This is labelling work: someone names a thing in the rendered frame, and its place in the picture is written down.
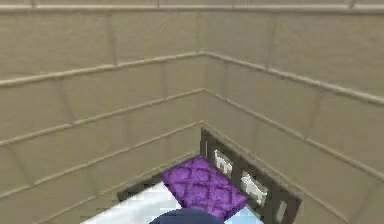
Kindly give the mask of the dark wooden bed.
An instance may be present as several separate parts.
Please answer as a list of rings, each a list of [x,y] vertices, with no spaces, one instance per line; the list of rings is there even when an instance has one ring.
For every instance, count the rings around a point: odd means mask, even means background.
[[[201,130],[197,156],[207,160],[247,197],[246,206],[223,221],[225,224],[294,224],[302,199],[205,128]],[[162,182],[165,171],[118,192],[115,206],[80,224],[149,224],[163,213],[182,208]]]

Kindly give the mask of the purple quilted pillow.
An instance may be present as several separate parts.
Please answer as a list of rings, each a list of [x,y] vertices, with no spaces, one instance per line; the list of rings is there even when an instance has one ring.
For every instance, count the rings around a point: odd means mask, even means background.
[[[203,210],[221,221],[247,204],[247,197],[200,156],[165,171],[162,182],[182,208]]]

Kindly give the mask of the dark blue bowl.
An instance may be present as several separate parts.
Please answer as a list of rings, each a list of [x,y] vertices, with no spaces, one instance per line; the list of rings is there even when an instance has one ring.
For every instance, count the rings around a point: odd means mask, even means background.
[[[181,208],[156,217],[149,224],[225,224],[217,217],[197,209]]]

